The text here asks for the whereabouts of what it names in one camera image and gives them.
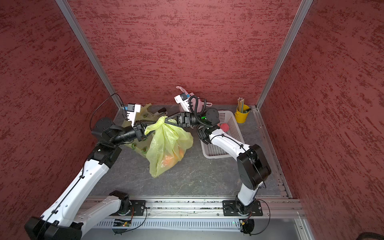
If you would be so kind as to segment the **pink plastic bag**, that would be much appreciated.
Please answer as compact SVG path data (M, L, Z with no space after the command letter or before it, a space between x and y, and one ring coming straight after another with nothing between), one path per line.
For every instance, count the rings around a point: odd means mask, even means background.
M181 87L181 86L176 86L176 88L179 89L182 93L185 93L185 94L190 95L189 99L190 99L192 96L194 96L194 93L188 93L188 92L187 92L183 87ZM204 102L202 101L202 99L200 99L200 98L193 98L193 99L191 100L191 106L192 106L193 109L194 109L195 105L198 106L198 107L197 107L197 111L198 111L198 112L201 112L201 111L203 110L204 106L206 106L206 107L211 107L213 104L210 103L210 102L206 102L206 103L204 104Z

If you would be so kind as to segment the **green avocado plastic bag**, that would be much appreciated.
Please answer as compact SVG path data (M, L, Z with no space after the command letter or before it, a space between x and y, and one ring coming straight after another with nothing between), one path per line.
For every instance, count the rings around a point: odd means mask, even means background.
M157 178L171 169L161 167L164 156L175 156L179 160L179 149L185 150L186 153L194 143L191 133L180 127L165 124L166 118L166 116L160 117L155 124L150 125L145 130L146 135L154 132L150 149L146 155L147 160L150 162L150 174L153 178Z

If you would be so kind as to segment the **orange red peach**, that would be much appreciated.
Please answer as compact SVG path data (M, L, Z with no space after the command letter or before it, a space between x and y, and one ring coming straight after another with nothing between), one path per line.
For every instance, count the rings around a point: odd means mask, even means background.
M179 160L175 156L164 156L161 162L162 168L172 168Z

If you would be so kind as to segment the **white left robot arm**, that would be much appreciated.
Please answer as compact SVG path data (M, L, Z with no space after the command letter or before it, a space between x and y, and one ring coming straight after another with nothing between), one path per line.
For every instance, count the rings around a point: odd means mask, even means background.
M145 201L130 201L127 193L111 192L104 200L85 212L79 209L98 181L112 168L121 145L147 138L146 128L153 121L138 121L134 126L121 127L109 118L97 121L91 128L97 145L88 155L82 169L62 195L40 217L31 217L25 230L31 240L80 240L91 228L110 215L119 221L142 216Z

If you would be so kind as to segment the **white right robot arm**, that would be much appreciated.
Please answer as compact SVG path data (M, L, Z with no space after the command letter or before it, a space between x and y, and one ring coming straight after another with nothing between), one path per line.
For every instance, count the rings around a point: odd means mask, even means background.
M165 123L181 128L195 127L204 144L217 146L236 160L242 186L235 198L235 210L237 215L250 216L256 205L255 196L259 188L266 186L265 180L272 172L262 148L247 145L228 135L220 127L220 114L214 108L200 115L177 113L167 117Z

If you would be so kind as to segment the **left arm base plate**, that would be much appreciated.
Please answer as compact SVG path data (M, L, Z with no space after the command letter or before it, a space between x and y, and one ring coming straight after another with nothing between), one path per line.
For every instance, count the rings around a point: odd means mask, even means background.
M129 216L143 216L146 208L147 201L139 199L139 200L130 200L130 208L124 213L113 213L111 216L117 217L129 217Z

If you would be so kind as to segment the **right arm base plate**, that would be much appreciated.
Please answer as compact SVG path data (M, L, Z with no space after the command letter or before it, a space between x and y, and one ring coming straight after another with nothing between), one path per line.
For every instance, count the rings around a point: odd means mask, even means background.
M223 205L223 213L224 216L239 216L239 217L246 217L246 216L254 216L254 217L260 217L263 216L263 210L261 206L260 201L253 201L250 205L244 206L240 201L237 200L226 200L222 201Z

